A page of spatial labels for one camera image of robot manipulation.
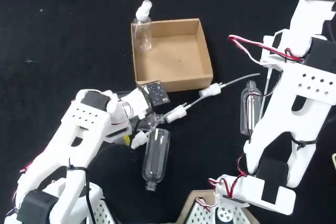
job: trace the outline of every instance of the black table surface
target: black table surface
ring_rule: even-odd
[[[80,89],[112,91],[135,87],[130,23],[143,0],[0,0],[0,216],[12,207],[18,170],[43,151]],[[214,81],[245,74],[264,87],[266,70],[228,42],[229,34],[252,40],[289,27],[298,0],[151,0],[153,20],[200,18]],[[260,49],[249,47],[255,57]],[[146,191],[144,147],[106,149],[90,166],[90,180],[103,188],[111,211],[125,223],[175,221],[189,193],[209,189],[207,179],[237,175],[240,93],[245,82],[192,108],[164,127],[172,133],[164,180]],[[167,111],[197,98],[197,91],[170,94]],[[329,118],[335,115],[332,109]],[[250,207],[261,223],[324,223],[336,217],[335,129],[328,124],[317,151],[295,189],[294,213],[285,216]],[[281,137],[266,154],[286,160],[290,140]]]

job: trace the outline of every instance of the spray nozzle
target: spray nozzle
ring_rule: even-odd
[[[138,8],[137,13],[135,14],[138,21],[145,21],[149,16],[149,11],[152,8],[152,2],[145,0],[142,2],[142,5]]]

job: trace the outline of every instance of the cardboard box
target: cardboard box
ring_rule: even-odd
[[[135,50],[132,32],[135,81],[160,80],[167,92],[208,87],[213,72],[200,20],[155,21],[151,26],[152,49],[143,53]]]

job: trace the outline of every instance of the clear plastic bottle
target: clear plastic bottle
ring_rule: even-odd
[[[169,151],[170,132],[155,129],[149,135],[146,154],[142,166],[142,176],[147,181],[146,190],[155,191],[157,183],[161,182]]]
[[[132,22],[134,48],[144,52],[152,48],[152,21],[149,17],[152,3],[149,0],[142,2]]]
[[[261,95],[261,91],[257,89],[256,83],[248,81],[246,88],[240,96],[240,132],[244,135],[252,134],[254,127],[259,121],[261,96],[249,95],[252,92]]]
[[[133,129],[135,128],[138,120],[139,120],[138,117],[134,119],[130,119],[130,123]],[[156,114],[153,112],[139,122],[136,130],[137,131],[149,131],[151,128],[155,127],[155,125],[159,125],[164,122],[165,121],[163,118],[163,114]]]

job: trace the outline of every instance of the robotic arm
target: robotic arm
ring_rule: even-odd
[[[15,211],[5,223],[81,223],[89,215],[85,197],[80,194],[86,181],[86,168],[103,141],[112,143],[132,133],[129,119],[144,118],[148,108],[143,94],[132,91],[122,100],[111,91],[81,90],[61,120],[46,149],[22,174],[15,198]],[[71,146],[74,139],[82,139]],[[50,184],[43,191],[40,183],[60,166],[67,166],[66,179]],[[99,186],[89,183],[89,202],[96,208],[103,198]]]
[[[263,50],[260,62],[281,71],[281,79],[274,89],[264,117],[257,123],[244,153],[249,175],[223,175],[235,190],[233,201],[243,201],[285,215],[293,212],[299,185],[316,150],[316,141],[330,108],[336,104],[336,43],[321,35],[326,20],[331,20],[334,2],[300,0],[290,29],[265,36],[264,44],[284,52],[291,49],[302,62],[284,61]],[[299,111],[292,111],[297,96],[306,98]],[[291,133],[292,152],[287,163],[263,157],[265,148],[284,132]],[[216,195],[228,195],[218,183]],[[218,198],[219,207],[227,205],[226,198]]]

